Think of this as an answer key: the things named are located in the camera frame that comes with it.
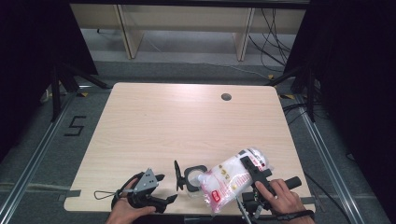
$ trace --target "table top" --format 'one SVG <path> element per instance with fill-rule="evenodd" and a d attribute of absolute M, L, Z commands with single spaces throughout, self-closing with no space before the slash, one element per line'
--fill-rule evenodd
<path fill-rule="evenodd" d="M 225 101 L 221 95 L 231 95 Z M 114 192 L 131 176 L 151 168 L 165 175 L 153 196 L 178 194 L 165 214 L 209 215 L 204 198 L 176 192 L 174 160 L 183 171 L 208 169 L 248 147 L 259 148 L 274 166 L 274 178 L 299 176 L 293 191 L 311 197 L 276 90 L 263 86 L 118 83 L 114 86 L 71 190 L 68 211 L 109 212 L 112 197 L 96 200 L 96 190 Z M 313 204 L 306 205 L 315 211 Z M 236 202 L 221 215 L 238 215 Z"/>

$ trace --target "white plastic bag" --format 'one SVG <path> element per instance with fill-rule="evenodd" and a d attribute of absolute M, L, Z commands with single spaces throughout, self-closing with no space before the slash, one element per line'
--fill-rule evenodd
<path fill-rule="evenodd" d="M 253 184 L 250 174 L 240 161 L 246 156 L 260 171 L 271 168 L 264 154 L 259 149 L 250 147 L 198 176 L 205 201 L 213 213 L 219 213 L 224 205 Z"/>

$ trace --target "black strap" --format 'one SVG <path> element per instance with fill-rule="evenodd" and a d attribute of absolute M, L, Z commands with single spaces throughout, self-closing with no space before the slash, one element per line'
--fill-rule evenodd
<path fill-rule="evenodd" d="M 279 221 L 290 221 L 292 219 L 295 219 L 297 217 L 305 217 L 305 216 L 311 216 L 314 215 L 314 212 L 311 210 L 305 210 L 302 212 L 295 212 L 295 213 L 287 213 L 287 214 L 281 214 L 277 215 L 276 219 Z"/>
<path fill-rule="evenodd" d="M 131 178 L 129 178 L 129 180 L 128 180 L 127 182 L 125 182 L 124 185 L 122 185 L 122 187 L 121 187 L 120 189 L 117 189 L 117 190 L 116 190 L 116 193 L 114 194 L 113 201 L 111 201 L 111 210 L 113 210 L 114 205 L 115 205 L 116 202 L 119 200 L 119 198 L 120 198 L 120 196 L 121 196 L 121 194 L 122 194 L 122 191 L 125 189 L 125 187 L 126 187 L 133 179 L 142 177 L 143 174 L 144 174 L 144 173 L 141 172 L 141 173 L 139 173 L 139 174 L 137 174 L 137 175 L 132 176 Z"/>

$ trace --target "person's left hand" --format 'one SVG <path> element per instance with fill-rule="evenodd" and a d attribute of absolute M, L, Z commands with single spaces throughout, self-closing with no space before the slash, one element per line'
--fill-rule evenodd
<path fill-rule="evenodd" d="M 133 179 L 125 188 L 130 189 L 132 184 L 137 181 Z M 132 208 L 126 199 L 127 193 L 123 192 L 113 207 L 113 210 L 108 217 L 106 224 L 130 224 L 137 218 L 146 216 L 155 212 L 155 207 L 147 206 L 143 208 Z"/>

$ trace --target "person's right hand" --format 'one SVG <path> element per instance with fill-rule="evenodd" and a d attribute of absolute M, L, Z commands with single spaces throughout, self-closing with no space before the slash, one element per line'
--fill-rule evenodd
<path fill-rule="evenodd" d="M 137 178 L 133 179 L 125 188 L 130 189 L 132 184 L 137 181 Z M 155 212 L 154 206 L 147 206 L 143 208 L 132 208 L 128 203 L 127 193 L 123 192 L 113 207 L 113 210 L 108 217 L 106 224 L 131 224 L 137 218 L 146 216 Z"/>
<path fill-rule="evenodd" d="M 291 192 L 282 179 L 275 179 L 270 182 L 271 188 L 275 191 L 276 196 L 268 191 L 263 183 L 257 181 L 255 185 L 262 194 L 262 197 L 272 205 L 273 213 L 288 214 L 306 210 L 298 194 Z M 297 217 L 290 221 L 283 221 L 283 223 L 302 224 L 315 222 L 311 217 Z"/>

